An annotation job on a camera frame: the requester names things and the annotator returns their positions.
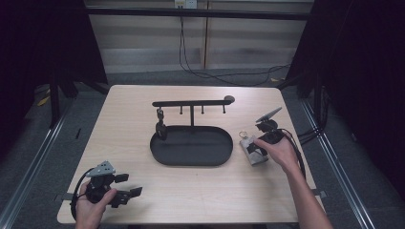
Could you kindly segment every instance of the table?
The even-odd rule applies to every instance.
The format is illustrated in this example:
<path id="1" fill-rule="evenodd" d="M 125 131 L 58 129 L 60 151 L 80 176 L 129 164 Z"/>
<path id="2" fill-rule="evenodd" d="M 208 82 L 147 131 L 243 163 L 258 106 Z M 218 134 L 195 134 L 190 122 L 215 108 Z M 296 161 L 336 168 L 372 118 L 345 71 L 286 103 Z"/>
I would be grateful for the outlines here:
<path id="1" fill-rule="evenodd" d="M 217 126 L 229 132 L 233 152 L 218 167 L 170 167 L 154 160 L 149 143 L 158 122 L 154 101 L 223 99 L 235 97 L 225 106 L 195 108 L 196 126 Z M 123 191 L 142 186 L 140 197 L 117 209 L 107 207 L 102 223 L 191 224 L 268 223 L 297 221 L 286 175 L 272 159 L 252 167 L 240 146 L 240 131 L 260 136 L 255 121 L 277 107 L 274 119 L 279 127 L 296 133 L 279 90 L 270 88 L 113 86 L 102 107 L 92 135 L 80 160 L 68 192 L 79 178 L 103 160 L 109 160 L 117 174 L 129 174 L 126 182 L 112 184 Z M 165 125 L 189 125 L 189 108 L 163 108 Z M 307 167 L 309 187 L 315 185 Z M 75 223 L 69 201 L 57 215 L 61 223 Z"/>

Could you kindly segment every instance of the gray carpet floor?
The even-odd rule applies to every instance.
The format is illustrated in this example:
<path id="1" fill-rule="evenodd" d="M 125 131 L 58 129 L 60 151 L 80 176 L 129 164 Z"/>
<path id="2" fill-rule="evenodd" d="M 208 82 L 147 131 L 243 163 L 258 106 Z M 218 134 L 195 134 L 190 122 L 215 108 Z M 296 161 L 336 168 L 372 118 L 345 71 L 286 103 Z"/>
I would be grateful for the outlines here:
<path id="1" fill-rule="evenodd" d="M 270 73 L 266 83 L 255 87 L 274 87 L 287 74 L 288 69 Z M 251 73 L 251 70 L 216 70 L 212 74 Z M 108 75 L 110 86 L 116 84 L 139 85 L 202 85 L 202 86 L 252 86 L 264 82 L 267 75 L 247 74 L 237 76 L 221 76 L 220 79 L 201 78 L 183 71 L 154 73 L 121 73 Z M 28 196 L 19 211 L 12 228 L 74 228 L 57 222 L 56 215 L 60 202 L 54 198 L 67 191 L 81 158 L 99 111 L 106 95 L 95 92 L 87 86 L 77 84 L 78 97 L 74 99 L 72 108 L 67 112 L 62 129 L 53 144 L 45 162 L 35 179 Z M 282 90 L 288 112 L 298 134 L 310 129 L 309 121 L 304 113 L 295 87 Z M 36 101 L 42 93 L 36 95 Z M 61 98 L 62 107 L 69 101 Z M 40 144 L 49 131 L 51 122 L 50 104 L 37 107 L 32 105 L 27 114 L 21 135 L 9 149 L 7 156 L 2 158 L 0 177 L 7 188 L 0 193 L 0 210 L 3 211 L 8 199 L 25 175 Z M 360 198 L 369 211 L 375 228 L 405 228 L 405 205 L 396 191 L 373 166 L 364 148 L 352 140 L 351 131 L 344 120 L 333 108 L 330 109 L 326 134 L 339 156 L 340 162 Z M 335 228 L 361 228 L 353 213 L 343 189 L 337 181 L 330 163 L 325 157 L 317 139 L 303 146 L 304 154 L 309 163 L 317 188 L 327 196 L 322 198 L 326 212 Z M 126 226 L 102 225 L 101 228 L 126 228 Z M 269 224 L 267 228 L 299 228 L 292 224 Z"/>

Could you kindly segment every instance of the black tray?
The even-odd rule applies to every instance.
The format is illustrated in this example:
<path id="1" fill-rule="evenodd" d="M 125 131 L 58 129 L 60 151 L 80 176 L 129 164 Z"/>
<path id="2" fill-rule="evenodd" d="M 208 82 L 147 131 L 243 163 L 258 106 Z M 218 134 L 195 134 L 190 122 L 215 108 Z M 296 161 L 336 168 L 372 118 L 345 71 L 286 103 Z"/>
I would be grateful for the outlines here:
<path id="1" fill-rule="evenodd" d="M 164 165 L 219 166 L 229 160 L 233 141 L 218 127 L 168 126 L 166 140 L 154 134 L 150 148 L 155 160 Z"/>

